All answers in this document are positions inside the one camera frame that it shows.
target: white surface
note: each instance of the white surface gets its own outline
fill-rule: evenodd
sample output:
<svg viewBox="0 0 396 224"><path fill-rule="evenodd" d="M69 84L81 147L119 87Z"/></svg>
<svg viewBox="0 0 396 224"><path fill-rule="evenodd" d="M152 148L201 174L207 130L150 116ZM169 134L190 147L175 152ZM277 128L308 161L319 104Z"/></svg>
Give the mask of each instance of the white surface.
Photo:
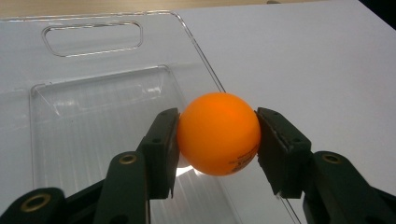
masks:
<svg viewBox="0 0 396 224"><path fill-rule="evenodd" d="M313 151L346 156L396 194L396 32L374 13L358 1L178 13L226 91L277 110ZM262 170L250 164L237 175L223 179L233 205L243 223L262 223L271 209ZM292 204L305 222L302 201Z"/></svg>

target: clear plastic container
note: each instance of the clear plastic container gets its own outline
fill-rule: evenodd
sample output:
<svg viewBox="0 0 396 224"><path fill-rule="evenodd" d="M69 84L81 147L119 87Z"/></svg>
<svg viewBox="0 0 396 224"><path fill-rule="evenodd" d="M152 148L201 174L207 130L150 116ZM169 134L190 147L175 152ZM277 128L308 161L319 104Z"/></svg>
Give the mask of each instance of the clear plastic container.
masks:
<svg viewBox="0 0 396 224"><path fill-rule="evenodd" d="M0 21L1 213L26 191L69 196L135 150L155 116L224 91L171 12ZM152 223L240 223L219 180L180 160Z"/></svg>

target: orange ball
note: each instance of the orange ball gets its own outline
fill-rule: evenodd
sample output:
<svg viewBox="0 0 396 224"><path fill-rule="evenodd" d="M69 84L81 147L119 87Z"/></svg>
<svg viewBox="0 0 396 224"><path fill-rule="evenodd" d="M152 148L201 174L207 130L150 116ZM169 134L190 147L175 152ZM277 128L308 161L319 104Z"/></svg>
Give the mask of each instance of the orange ball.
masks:
<svg viewBox="0 0 396 224"><path fill-rule="evenodd" d="M256 113L225 92L192 101L177 125L181 154L207 175L230 175L243 169L256 155L261 136Z"/></svg>

